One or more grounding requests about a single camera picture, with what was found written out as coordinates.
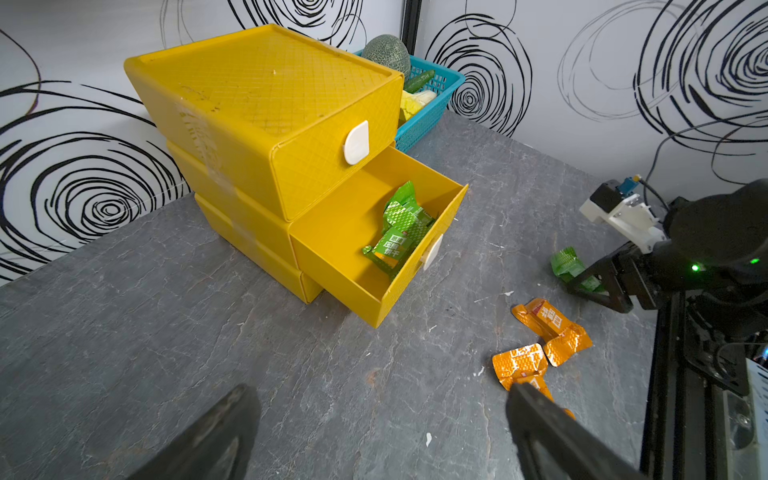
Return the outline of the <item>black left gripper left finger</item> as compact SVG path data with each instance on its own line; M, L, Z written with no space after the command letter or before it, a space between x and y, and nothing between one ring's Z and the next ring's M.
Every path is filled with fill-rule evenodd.
M130 475L132 479L243 479L257 436L261 404L241 383Z

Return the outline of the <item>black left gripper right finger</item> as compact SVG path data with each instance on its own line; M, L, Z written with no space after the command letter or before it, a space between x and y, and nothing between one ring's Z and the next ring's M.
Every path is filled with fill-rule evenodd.
M510 387L506 416L526 479L644 477L529 384Z

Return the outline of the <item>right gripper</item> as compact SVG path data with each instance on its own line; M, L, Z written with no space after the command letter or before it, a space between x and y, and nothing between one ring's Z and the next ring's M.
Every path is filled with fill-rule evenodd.
M644 310L661 310L667 295L644 267L644 255L628 242L567 281L566 290L619 313L633 309L633 298Z

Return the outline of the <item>green cookie pack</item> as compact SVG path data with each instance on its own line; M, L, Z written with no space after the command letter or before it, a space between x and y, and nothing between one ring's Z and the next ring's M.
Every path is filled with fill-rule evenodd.
M386 203L382 232L396 228L422 238L434 222L435 219L418 203L413 182L407 181Z
M572 282L578 275L587 270L587 267L577 255L573 247L567 247L555 252L550 257L550 265L554 275L565 284ZM578 292L604 294L606 289L601 281L594 275L586 277L577 285Z
M393 280L427 231L427 227L417 225L408 228L393 226L382 235L375 246L365 246L362 253Z

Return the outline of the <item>green cookie pack top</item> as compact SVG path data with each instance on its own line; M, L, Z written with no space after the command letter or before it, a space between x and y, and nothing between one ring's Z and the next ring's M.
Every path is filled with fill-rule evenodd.
M386 203L382 232L396 228L422 238L434 222L435 219L418 203L413 182L407 181Z

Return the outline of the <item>yellow plastic drawer cabinet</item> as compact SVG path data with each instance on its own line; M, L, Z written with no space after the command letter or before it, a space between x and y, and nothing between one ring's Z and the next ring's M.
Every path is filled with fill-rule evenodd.
M403 75L277 25L126 60L211 227L304 302L328 292L378 326L436 256L467 187L395 146ZM366 121L371 152L349 165ZM391 280L362 253L412 181L435 222Z

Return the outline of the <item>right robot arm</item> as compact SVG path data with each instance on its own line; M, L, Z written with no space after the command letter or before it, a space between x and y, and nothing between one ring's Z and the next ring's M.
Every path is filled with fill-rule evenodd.
M566 282L568 292L620 313L660 310L692 296L698 315L729 337L767 327L767 182L665 205L658 218L639 194L644 179L602 183L581 206L626 243Z

